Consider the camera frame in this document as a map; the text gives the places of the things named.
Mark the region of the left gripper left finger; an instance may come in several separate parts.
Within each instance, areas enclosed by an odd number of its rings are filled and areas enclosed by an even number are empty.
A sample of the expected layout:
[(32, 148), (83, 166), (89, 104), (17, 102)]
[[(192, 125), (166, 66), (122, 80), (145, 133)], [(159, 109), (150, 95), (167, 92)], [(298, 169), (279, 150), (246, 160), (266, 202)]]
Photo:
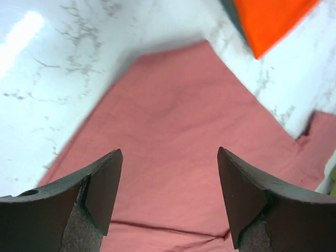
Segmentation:
[(122, 162), (117, 149), (44, 186), (1, 197), (1, 251), (100, 251)]

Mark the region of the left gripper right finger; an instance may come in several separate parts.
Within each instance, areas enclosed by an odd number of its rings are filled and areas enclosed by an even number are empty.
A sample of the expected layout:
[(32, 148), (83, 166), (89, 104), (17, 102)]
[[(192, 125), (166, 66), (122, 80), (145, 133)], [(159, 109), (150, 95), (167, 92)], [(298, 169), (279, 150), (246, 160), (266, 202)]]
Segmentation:
[(335, 251), (335, 197), (287, 183), (225, 148), (217, 154), (238, 251)]

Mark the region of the pink t-shirt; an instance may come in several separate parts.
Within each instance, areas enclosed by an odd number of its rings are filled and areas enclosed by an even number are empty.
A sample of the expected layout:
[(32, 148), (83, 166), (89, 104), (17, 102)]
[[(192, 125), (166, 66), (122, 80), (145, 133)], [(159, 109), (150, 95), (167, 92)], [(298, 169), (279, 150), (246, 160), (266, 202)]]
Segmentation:
[(293, 139), (206, 41), (139, 58), (43, 178), (123, 154), (103, 251), (233, 251), (218, 175), (224, 147), (310, 190), (335, 151), (335, 116), (315, 112)]

